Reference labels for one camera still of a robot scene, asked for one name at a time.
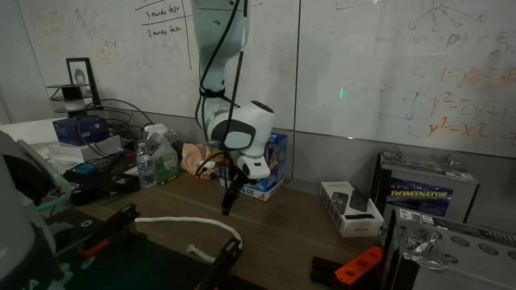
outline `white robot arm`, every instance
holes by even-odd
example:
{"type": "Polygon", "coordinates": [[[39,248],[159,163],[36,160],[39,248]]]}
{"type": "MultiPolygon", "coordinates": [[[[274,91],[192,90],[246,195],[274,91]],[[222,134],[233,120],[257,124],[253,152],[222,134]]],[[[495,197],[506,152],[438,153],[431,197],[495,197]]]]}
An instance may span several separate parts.
{"type": "MultiPolygon", "coordinates": [[[[236,162],[240,176],[232,176],[233,183],[237,183],[237,179],[238,183],[247,183],[270,174],[263,154],[274,112],[258,101],[235,108],[241,61],[249,33],[248,9],[248,0],[192,0],[201,74],[196,120],[210,146],[241,152],[236,162]],[[237,76],[233,97],[229,99],[224,95],[224,71],[226,63],[236,55],[239,55],[237,76]]],[[[238,191],[242,185],[237,184],[238,191]]]]}

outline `wooden desk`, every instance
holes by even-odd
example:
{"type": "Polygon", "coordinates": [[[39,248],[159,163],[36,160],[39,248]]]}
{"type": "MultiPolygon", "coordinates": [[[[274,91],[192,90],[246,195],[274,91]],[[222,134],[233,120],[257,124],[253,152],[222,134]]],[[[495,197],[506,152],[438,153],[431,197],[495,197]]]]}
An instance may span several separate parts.
{"type": "MultiPolygon", "coordinates": [[[[310,282],[313,256],[347,263],[375,243],[375,238],[342,238],[319,196],[281,187],[267,202],[241,195],[230,216],[221,214],[224,188],[218,180],[203,181],[183,173],[166,185],[142,189],[102,207],[78,209],[107,219],[128,203],[141,217],[187,216],[222,221],[244,240],[244,253],[234,273],[267,289],[323,289],[310,282]]],[[[149,239],[184,252],[189,244],[217,256],[231,234],[200,223],[140,223],[149,239]]]]}

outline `orange block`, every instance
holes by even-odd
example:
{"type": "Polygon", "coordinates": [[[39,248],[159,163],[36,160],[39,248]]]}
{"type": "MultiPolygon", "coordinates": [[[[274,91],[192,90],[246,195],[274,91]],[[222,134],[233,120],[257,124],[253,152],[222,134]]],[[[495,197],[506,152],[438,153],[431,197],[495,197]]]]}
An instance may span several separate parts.
{"type": "Polygon", "coordinates": [[[367,273],[367,271],[378,265],[382,259],[382,254],[382,248],[371,247],[353,261],[335,271],[335,275],[339,281],[351,285],[354,281],[367,273]]]}

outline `picture frame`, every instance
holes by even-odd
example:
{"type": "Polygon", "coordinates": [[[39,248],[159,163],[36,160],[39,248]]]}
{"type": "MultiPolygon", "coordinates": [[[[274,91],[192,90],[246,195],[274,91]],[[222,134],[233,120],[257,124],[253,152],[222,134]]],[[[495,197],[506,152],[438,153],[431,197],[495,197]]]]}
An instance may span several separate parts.
{"type": "Polygon", "coordinates": [[[67,58],[66,65],[68,67],[68,76],[72,85],[89,84],[89,86],[81,87],[83,98],[91,96],[91,100],[96,106],[100,106],[99,92],[95,84],[95,78],[91,69],[90,59],[88,57],[67,58]]]}

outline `blue box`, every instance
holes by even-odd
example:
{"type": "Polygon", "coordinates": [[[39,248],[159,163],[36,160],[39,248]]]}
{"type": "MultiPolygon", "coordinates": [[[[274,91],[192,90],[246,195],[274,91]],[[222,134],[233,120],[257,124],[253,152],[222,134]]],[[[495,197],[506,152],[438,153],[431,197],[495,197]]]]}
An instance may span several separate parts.
{"type": "Polygon", "coordinates": [[[59,142],[72,144],[76,146],[85,145],[87,143],[96,143],[109,138],[109,127],[106,119],[96,116],[85,116],[80,119],[80,133],[84,141],[79,135],[79,119],[76,117],[57,120],[53,122],[59,142]]]}
{"type": "MultiPolygon", "coordinates": [[[[287,157],[287,140],[288,136],[283,134],[272,133],[267,143],[267,151],[265,152],[265,160],[267,160],[270,175],[268,178],[260,180],[256,185],[246,184],[240,191],[242,194],[258,198],[260,200],[268,200],[283,183],[285,178],[285,166],[287,157]]],[[[219,167],[220,184],[225,186],[225,181],[228,185],[231,183],[226,168],[219,167]]]]}

